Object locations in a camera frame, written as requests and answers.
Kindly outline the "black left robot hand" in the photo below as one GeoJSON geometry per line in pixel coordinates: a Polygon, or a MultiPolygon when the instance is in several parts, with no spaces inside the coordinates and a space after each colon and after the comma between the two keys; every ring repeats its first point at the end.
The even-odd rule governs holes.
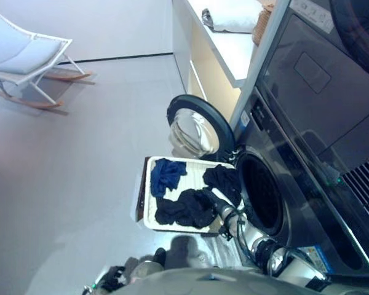
{"type": "Polygon", "coordinates": [[[127,285],[124,266],[112,266],[103,276],[101,288],[111,293],[127,285]]]}

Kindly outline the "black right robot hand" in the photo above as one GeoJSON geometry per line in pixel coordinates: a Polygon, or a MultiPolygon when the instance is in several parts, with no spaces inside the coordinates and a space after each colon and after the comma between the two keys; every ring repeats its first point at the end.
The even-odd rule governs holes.
{"type": "Polygon", "coordinates": [[[210,191],[208,193],[208,198],[209,198],[210,202],[212,203],[215,211],[219,215],[222,215],[225,209],[232,207],[228,202],[226,202],[225,200],[219,198],[212,191],[210,191]]]}

